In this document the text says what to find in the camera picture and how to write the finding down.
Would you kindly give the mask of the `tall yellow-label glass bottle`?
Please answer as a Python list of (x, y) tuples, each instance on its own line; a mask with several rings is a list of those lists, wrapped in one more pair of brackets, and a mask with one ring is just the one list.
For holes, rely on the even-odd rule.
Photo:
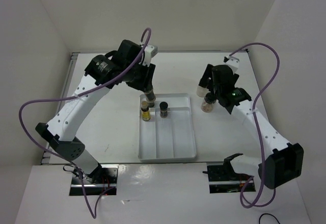
[(151, 89), (149, 91), (146, 91), (144, 94), (146, 96), (146, 101), (148, 103), (148, 106), (150, 108), (154, 107), (155, 106), (155, 101), (156, 101), (156, 95), (154, 93), (154, 90)]

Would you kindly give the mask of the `white-powder shaker bottle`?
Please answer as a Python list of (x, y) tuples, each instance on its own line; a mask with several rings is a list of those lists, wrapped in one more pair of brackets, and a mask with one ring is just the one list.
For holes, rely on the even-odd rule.
[(204, 98), (206, 96), (206, 94), (209, 93), (209, 89), (207, 86), (200, 86), (198, 85), (197, 86), (197, 90), (196, 90), (196, 94), (199, 96), (199, 97), (202, 97)]

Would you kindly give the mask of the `brown-powder shaker bottle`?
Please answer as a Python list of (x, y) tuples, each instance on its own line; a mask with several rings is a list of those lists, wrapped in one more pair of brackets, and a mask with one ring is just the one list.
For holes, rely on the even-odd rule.
[(214, 93), (209, 92), (204, 97), (204, 100), (201, 104), (201, 110), (205, 113), (210, 113), (212, 112), (215, 103), (216, 103), (216, 97)]

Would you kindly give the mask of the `black-cap spice jar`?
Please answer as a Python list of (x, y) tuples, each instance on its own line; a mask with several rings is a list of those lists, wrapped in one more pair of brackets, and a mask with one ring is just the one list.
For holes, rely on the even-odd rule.
[(160, 116), (166, 118), (168, 116), (168, 103), (163, 101), (159, 104)]

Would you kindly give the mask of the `small yellow-label brown bottle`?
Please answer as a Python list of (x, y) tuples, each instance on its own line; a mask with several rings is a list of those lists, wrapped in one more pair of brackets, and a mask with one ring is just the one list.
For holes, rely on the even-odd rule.
[(150, 121), (151, 115), (149, 110), (149, 104), (147, 101), (141, 102), (141, 114), (144, 121)]

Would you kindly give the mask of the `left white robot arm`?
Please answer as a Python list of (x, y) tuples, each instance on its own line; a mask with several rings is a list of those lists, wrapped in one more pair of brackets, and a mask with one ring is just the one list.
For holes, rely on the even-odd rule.
[(157, 53), (156, 46), (123, 40), (118, 50), (95, 56), (74, 91), (74, 99), (66, 102), (49, 122), (36, 126), (36, 131), (51, 148), (79, 167), (88, 182), (99, 181), (104, 170), (76, 137), (80, 125), (100, 99), (122, 82), (142, 91), (153, 107), (156, 99), (152, 85), (155, 65), (151, 60)]

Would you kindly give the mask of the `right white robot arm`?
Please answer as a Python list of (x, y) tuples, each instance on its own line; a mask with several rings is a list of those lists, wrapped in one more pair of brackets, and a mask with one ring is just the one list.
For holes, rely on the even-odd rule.
[(236, 73), (239, 59), (225, 57), (223, 64), (208, 64), (199, 81), (199, 88), (208, 91), (207, 97), (217, 101), (237, 118), (242, 126), (263, 147), (263, 158), (246, 157), (242, 153), (224, 159), (223, 174), (229, 180), (240, 174), (258, 175), (269, 189), (299, 177), (302, 172), (304, 149), (292, 144), (277, 132), (266, 117), (255, 107), (251, 96), (243, 88), (237, 88)]

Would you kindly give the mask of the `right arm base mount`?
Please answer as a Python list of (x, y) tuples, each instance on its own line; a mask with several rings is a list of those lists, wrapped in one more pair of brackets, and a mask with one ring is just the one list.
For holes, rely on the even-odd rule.
[(251, 176), (229, 173), (222, 162), (209, 162), (202, 173), (208, 179), (209, 193), (238, 193)]

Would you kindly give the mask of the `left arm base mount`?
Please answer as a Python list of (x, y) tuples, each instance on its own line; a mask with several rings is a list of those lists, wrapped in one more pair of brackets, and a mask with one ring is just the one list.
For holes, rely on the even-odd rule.
[(117, 180), (118, 180), (118, 165), (117, 164), (104, 164), (102, 165), (103, 172), (95, 180), (87, 176), (83, 176), (81, 181), (78, 177), (78, 171), (69, 164), (63, 166), (63, 171), (72, 174), (70, 184), (70, 196), (82, 196), (82, 182), (84, 183), (86, 195), (95, 196), (104, 193), (104, 195), (117, 194)]

